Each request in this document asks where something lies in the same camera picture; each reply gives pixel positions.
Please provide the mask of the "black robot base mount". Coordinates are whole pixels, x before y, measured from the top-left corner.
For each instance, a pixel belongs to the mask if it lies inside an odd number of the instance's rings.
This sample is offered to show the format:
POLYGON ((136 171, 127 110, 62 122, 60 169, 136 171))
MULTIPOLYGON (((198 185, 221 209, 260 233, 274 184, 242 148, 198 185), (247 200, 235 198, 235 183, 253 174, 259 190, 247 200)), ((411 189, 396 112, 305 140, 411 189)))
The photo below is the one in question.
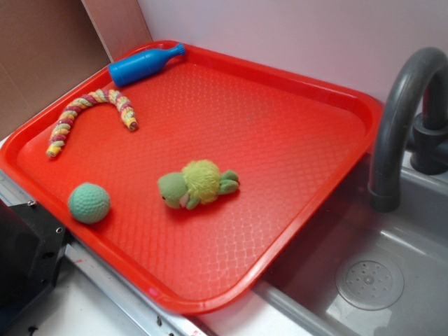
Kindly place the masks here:
POLYGON ((15 318, 56 284, 66 227, 40 204, 1 203, 1 322, 15 318))

